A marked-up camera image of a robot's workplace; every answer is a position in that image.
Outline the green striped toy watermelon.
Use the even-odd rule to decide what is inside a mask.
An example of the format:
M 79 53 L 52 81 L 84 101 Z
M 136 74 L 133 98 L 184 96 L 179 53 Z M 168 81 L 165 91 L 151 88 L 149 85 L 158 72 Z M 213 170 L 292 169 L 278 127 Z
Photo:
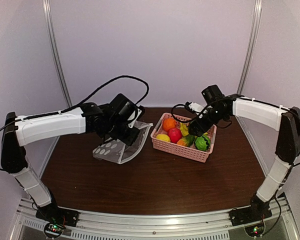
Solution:
M 197 137 L 194 141 L 194 146 L 199 151 L 206 152 L 211 145 L 211 140 L 207 135 Z

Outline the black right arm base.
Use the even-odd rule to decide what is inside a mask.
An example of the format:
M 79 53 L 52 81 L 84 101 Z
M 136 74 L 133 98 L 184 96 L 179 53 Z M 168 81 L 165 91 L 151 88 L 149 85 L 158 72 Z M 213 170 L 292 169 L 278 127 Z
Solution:
M 233 208 L 228 214 L 233 226 L 250 224 L 272 216 L 270 201 L 263 202 L 256 195 L 251 198 L 250 206 Z

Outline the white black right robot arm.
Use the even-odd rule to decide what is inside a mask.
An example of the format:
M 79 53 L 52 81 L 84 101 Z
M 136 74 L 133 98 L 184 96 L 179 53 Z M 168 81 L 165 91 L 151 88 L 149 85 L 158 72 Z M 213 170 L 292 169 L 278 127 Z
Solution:
M 195 102 L 185 104 L 189 112 L 196 114 L 188 127 L 190 134 L 199 137 L 231 116 L 257 122 L 278 133 L 274 162 L 246 210 L 248 219 L 256 221 L 266 212 L 266 205 L 284 185 L 300 155 L 300 109 L 285 108 L 240 94 L 225 96 L 217 85 L 208 86 L 201 94 L 206 106 Z

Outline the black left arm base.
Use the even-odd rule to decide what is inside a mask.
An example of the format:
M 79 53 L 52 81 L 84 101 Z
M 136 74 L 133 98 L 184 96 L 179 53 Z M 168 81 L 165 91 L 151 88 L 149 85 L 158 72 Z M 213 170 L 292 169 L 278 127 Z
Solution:
M 36 215 L 38 219 L 57 224 L 61 227 L 76 227 L 79 212 L 76 210 L 59 207 L 57 201 L 52 198 L 51 203 L 46 206 L 37 206 Z

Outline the clear polka dot zip bag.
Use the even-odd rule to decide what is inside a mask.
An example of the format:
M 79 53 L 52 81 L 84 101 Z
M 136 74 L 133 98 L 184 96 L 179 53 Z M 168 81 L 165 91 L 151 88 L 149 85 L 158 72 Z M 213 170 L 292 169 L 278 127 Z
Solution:
M 134 125 L 140 130 L 135 142 L 128 146 L 118 140 L 102 144 L 92 151 L 92 156 L 97 160 L 104 160 L 122 165 L 134 159 L 143 149 L 153 123 L 137 121 Z

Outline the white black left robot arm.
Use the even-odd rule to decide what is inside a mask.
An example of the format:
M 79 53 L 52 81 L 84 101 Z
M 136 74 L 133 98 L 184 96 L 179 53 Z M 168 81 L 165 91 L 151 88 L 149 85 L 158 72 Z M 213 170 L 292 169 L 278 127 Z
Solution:
M 62 218 L 62 211 L 53 194 L 30 167 L 25 146 L 54 137 L 89 133 L 96 133 L 100 138 L 109 136 L 131 146 L 140 133 L 134 124 L 144 111 L 142 106 L 119 93 L 103 105 L 80 103 L 71 110 L 32 116 L 16 116 L 10 112 L 1 141 L 1 168 L 24 187 L 45 217 L 57 222 Z

